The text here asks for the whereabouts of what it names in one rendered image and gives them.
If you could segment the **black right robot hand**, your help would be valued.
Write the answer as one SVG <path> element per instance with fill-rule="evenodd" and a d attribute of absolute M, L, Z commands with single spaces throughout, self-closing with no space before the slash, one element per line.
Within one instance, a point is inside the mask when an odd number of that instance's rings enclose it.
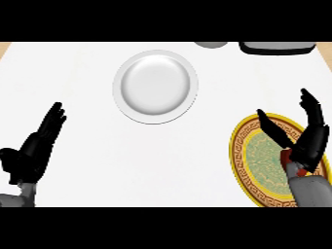
<path fill-rule="evenodd" d="M 319 101 L 306 89 L 301 89 L 300 105 L 304 108 L 307 116 L 307 127 L 297 142 L 291 141 L 286 132 L 278 124 L 269 120 L 266 113 L 260 109 L 257 109 L 257 115 L 260 129 L 282 149 L 289 148 L 292 150 L 289 155 L 291 161 L 298 162 L 304 170 L 313 173 L 326 148 L 329 125 L 323 121 Z"/>

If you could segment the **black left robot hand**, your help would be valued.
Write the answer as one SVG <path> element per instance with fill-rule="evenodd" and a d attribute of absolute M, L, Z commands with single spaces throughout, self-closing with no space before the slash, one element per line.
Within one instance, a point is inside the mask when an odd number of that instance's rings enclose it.
<path fill-rule="evenodd" d="M 40 180 L 65 120 L 62 103 L 55 102 L 37 132 L 28 136 L 21 149 L 0 149 L 2 168 L 10 174 L 10 185 L 36 184 Z"/>

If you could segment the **red bell pepper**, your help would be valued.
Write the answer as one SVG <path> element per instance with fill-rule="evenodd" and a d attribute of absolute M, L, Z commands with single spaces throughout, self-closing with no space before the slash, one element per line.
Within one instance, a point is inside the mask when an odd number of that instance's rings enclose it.
<path fill-rule="evenodd" d="M 282 164 L 283 170 L 286 170 L 286 164 L 291 163 L 291 159 L 289 159 L 291 153 L 292 153 L 291 149 L 281 151 L 281 164 Z"/>

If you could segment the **yellow patterned plate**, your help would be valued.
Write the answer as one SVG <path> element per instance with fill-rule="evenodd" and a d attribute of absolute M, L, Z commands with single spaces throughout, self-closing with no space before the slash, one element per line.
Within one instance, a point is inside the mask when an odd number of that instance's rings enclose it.
<path fill-rule="evenodd" d="M 257 115 L 238 123 L 229 142 L 229 159 L 241 188 L 257 206 L 295 207 L 281 146 L 260 129 Z"/>

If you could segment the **white plate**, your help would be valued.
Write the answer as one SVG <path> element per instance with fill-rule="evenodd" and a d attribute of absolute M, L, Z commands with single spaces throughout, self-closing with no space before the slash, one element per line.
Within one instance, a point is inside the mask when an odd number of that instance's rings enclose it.
<path fill-rule="evenodd" d="M 196 73 L 179 54 L 152 50 L 123 63 L 114 77 L 112 97 L 118 110 L 134 122 L 173 122 L 190 110 L 196 94 Z"/>

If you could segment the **black and grey appliance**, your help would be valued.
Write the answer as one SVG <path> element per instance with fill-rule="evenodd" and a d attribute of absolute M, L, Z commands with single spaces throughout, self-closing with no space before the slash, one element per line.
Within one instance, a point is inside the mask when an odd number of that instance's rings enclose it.
<path fill-rule="evenodd" d="M 314 42 L 241 42 L 244 53 L 258 55 L 297 55 L 310 53 Z"/>

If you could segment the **grey round object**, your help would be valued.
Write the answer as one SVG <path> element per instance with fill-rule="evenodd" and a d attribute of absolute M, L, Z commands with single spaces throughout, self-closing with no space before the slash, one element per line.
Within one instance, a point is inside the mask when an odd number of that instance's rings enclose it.
<path fill-rule="evenodd" d="M 195 42 L 195 44 L 207 49 L 219 49 L 227 45 L 227 42 Z"/>

